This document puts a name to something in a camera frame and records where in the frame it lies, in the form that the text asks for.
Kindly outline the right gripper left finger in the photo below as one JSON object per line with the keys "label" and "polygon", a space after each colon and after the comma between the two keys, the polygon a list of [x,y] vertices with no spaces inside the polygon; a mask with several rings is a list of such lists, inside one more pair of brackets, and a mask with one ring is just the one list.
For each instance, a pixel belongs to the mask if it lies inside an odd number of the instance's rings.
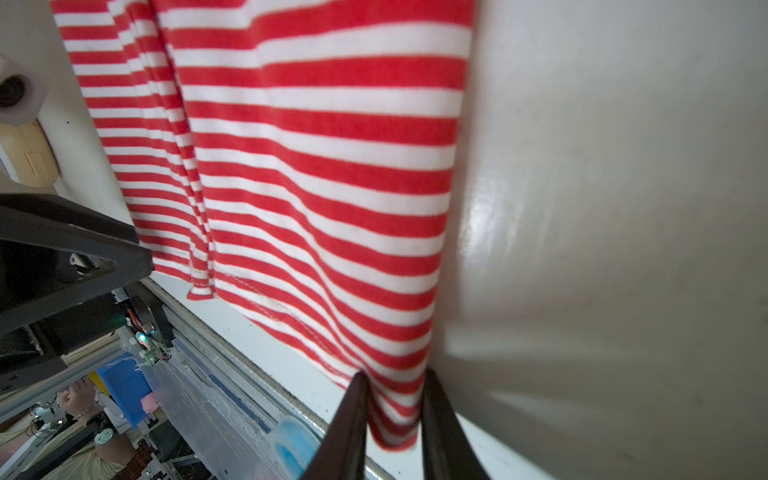
{"label": "right gripper left finger", "polygon": [[365,478],[370,386],[357,372],[329,424],[302,480],[360,480]]}

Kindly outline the red white striped tank top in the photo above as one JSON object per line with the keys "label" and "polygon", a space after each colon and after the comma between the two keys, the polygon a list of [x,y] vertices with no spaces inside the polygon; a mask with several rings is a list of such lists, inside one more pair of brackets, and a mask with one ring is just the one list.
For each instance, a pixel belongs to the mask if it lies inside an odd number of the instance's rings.
{"label": "red white striped tank top", "polygon": [[54,1],[140,242],[417,439],[475,5]]}

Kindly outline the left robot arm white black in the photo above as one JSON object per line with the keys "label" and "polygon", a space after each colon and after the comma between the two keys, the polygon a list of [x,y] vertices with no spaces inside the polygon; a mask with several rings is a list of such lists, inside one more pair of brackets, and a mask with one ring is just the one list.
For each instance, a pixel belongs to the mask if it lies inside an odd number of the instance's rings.
{"label": "left robot arm white black", "polygon": [[63,371],[65,355],[126,325],[170,345],[142,282],[153,269],[129,224],[55,195],[2,195],[2,393]]}

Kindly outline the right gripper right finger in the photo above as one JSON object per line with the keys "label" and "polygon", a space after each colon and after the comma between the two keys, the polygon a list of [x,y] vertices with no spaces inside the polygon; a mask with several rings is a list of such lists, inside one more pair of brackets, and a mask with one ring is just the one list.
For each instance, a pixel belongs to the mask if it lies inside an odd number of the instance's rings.
{"label": "right gripper right finger", "polygon": [[425,375],[421,423],[425,479],[490,479],[475,455],[436,372],[432,369],[428,369]]}

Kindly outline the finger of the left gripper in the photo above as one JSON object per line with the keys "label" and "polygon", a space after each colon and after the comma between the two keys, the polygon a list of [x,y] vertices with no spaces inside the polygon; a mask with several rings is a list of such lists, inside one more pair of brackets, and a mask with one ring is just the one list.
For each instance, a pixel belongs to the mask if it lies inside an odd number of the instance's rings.
{"label": "finger of the left gripper", "polygon": [[133,226],[49,194],[1,196],[1,333],[141,280]]}

